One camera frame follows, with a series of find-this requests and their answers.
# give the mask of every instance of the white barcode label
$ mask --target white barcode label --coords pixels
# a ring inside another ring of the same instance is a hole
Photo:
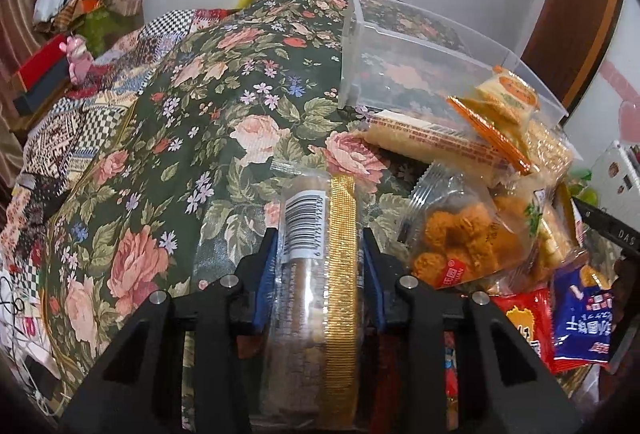
[[[326,192],[303,190],[285,202],[285,260],[324,257]]]

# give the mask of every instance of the brown wooden panel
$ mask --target brown wooden panel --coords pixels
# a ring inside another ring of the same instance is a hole
[[[604,56],[621,0],[546,0],[523,60],[571,109]]]

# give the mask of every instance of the dark green floral fabric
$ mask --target dark green floral fabric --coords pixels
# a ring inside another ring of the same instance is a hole
[[[273,157],[356,176],[363,224],[394,247],[422,171],[355,138],[362,114],[337,109],[347,3],[262,0],[158,67],[49,231],[45,315],[69,391],[149,293],[202,289],[254,251],[286,182]]]

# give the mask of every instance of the clear plastic container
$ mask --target clear plastic container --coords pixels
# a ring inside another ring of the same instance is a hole
[[[446,97],[464,96],[496,65],[536,90],[546,124],[553,127],[568,114],[517,55],[481,33],[396,0],[350,0],[338,104],[457,121]]]

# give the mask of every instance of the blue snack package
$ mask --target blue snack package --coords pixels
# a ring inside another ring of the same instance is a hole
[[[583,266],[559,270],[554,290],[554,372],[587,363],[606,364],[613,305],[609,287],[593,268]]]

